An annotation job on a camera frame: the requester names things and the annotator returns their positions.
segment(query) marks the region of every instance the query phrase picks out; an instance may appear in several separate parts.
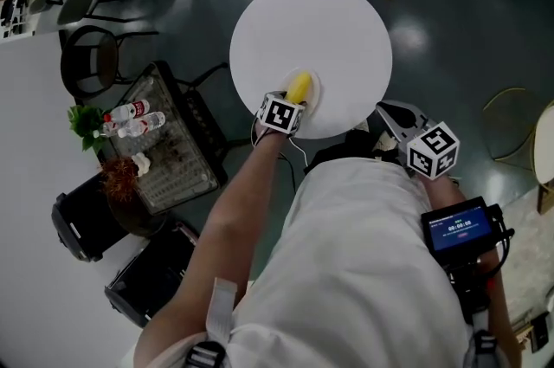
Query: concrete floor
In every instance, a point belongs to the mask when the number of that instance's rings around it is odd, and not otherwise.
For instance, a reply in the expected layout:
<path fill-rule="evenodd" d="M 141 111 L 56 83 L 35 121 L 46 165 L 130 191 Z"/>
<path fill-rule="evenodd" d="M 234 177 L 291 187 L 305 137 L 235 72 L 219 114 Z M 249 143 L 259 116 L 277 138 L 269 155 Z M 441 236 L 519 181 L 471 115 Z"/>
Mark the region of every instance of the concrete floor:
<path fill-rule="evenodd" d="M 130 42 L 127 75 L 154 58 L 170 63 L 175 76 L 192 79 L 229 58 L 235 24 L 252 0 L 133 0 L 119 12 L 142 15 L 128 29 L 155 27 L 160 35 Z M 482 195 L 506 205 L 533 186 L 533 175 L 494 163 L 484 143 L 481 109 L 499 90 L 527 87 L 548 100 L 554 75 L 551 41 L 554 0 L 368 0 L 390 32 L 394 66 L 387 98 L 419 106 L 433 119 L 445 120 L 461 140 L 461 156 L 453 174 L 468 197 Z M 142 43 L 142 48 L 133 47 Z M 248 136 L 251 115 L 238 97 L 229 73 L 218 73 L 201 92 L 228 139 Z M 496 139 L 502 144 L 505 140 Z M 309 158 L 340 138 L 299 141 Z M 248 148 L 225 162 L 232 177 Z M 302 179 L 300 155 L 287 156 Z M 217 194 L 186 203 L 176 210 L 199 229 Z M 279 164 L 278 181 L 267 233 L 256 254 L 253 275 L 265 265 L 278 239 L 293 199 L 290 171 Z"/>

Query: white wall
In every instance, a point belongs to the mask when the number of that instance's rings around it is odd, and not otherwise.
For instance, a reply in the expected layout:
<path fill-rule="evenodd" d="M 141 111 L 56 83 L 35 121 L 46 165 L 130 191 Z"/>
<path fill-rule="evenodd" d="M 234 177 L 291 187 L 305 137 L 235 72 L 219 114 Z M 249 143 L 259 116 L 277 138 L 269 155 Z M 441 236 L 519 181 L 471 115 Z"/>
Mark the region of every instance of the white wall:
<path fill-rule="evenodd" d="M 0 45 L 0 359 L 7 368 L 115 367 L 139 329 L 104 286 L 136 247 L 97 263 L 58 241 L 52 204 L 98 171 L 69 131 L 57 34 Z"/>

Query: person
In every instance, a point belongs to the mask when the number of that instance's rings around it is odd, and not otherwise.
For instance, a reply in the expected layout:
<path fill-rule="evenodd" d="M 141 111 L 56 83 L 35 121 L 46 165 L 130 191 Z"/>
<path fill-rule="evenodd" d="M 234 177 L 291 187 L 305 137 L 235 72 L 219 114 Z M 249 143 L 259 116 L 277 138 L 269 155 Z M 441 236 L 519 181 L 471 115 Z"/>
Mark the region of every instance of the person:
<path fill-rule="evenodd" d="M 350 132 L 316 155 L 245 294 L 287 138 L 271 132 L 258 142 L 211 210 L 177 293 L 142 332 L 135 368 L 185 366 L 204 339 L 216 278 L 238 286 L 225 366 L 464 365 L 471 329 L 423 241 L 421 215 L 465 198 L 448 177 L 409 178 L 394 157 L 379 154 L 389 147 L 372 151 L 363 142 L 367 135 Z M 493 250 L 480 270 L 498 262 Z M 487 289 L 489 329 L 519 367 L 500 272 Z"/>

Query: yellow object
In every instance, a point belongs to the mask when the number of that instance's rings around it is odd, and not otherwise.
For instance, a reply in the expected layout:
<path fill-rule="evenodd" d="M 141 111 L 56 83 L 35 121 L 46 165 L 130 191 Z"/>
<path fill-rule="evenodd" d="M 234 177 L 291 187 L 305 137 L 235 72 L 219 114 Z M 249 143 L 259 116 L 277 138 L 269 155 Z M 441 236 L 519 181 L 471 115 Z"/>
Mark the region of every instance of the yellow object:
<path fill-rule="evenodd" d="M 306 96 L 312 84 L 312 76 L 306 71 L 301 72 L 288 86 L 286 101 L 299 105 L 306 100 Z"/>

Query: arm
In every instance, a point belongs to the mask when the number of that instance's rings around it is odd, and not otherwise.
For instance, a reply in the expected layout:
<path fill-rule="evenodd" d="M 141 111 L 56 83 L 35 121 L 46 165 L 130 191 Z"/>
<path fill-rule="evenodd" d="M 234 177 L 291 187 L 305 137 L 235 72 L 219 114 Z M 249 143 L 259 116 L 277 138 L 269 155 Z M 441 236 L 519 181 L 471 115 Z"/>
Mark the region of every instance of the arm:
<path fill-rule="evenodd" d="M 466 200 L 461 191 L 447 176 L 441 176 L 436 180 L 429 180 L 428 178 L 420 176 L 420 180 L 423 182 L 433 210 L 445 208 Z M 496 249 L 485 253 L 480 259 L 481 273 L 491 271 L 499 263 L 499 256 Z M 518 340 L 510 324 L 510 318 L 508 317 L 508 308 L 506 306 L 504 285 L 502 284 L 502 274 L 500 271 L 489 283 L 487 294 L 491 299 L 488 316 L 489 330 L 498 340 L 499 346 L 508 357 L 512 368 L 519 368 L 521 366 L 521 351 L 519 350 Z"/>
<path fill-rule="evenodd" d="M 216 277 L 238 285 L 237 303 L 246 292 L 254 247 L 267 214 L 275 164 L 285 140 L 280 133 L 264 137 L 217 200 L 181 286 L 138 340 L 135 368 L 145 368 L 174 343 L 206 330 Z"/>

